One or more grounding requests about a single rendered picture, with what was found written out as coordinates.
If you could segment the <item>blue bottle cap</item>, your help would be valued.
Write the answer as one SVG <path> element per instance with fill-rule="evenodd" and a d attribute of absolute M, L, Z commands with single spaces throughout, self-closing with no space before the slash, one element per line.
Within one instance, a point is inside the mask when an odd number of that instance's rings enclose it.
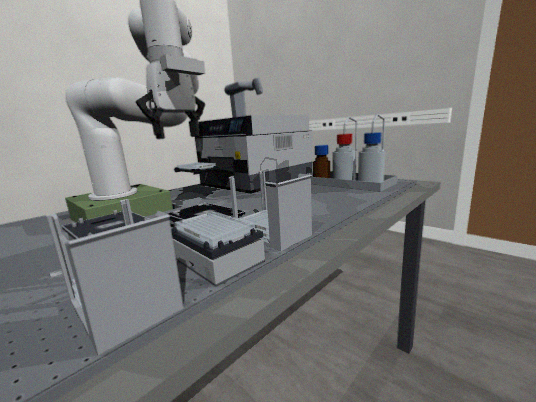
<path fill-rule="evenodd" d="M 378 142 L 381 141 L 381 133 L 365 133 L 364 142 Z"/>
<path fill-rule="evenodd" d="M 315 146 L 315 153 L 328 153 L 328 145 Z"/>

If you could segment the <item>brown glass bottle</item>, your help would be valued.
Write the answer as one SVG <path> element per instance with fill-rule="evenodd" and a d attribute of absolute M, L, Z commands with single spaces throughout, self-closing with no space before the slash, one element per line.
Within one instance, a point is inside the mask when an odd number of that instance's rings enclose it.
<path fill-rule="evenodd" d="M 330 161 L 313 161 L 313 177 L 330 178 Z"/>

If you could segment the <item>white plastic bottle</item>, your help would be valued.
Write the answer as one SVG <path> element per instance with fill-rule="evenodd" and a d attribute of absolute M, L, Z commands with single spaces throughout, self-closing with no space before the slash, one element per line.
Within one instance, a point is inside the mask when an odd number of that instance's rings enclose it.
<path fill-rule="evenodd" d="M 332 179 L 356 180 L 356 150 L 333 151 Z"/>

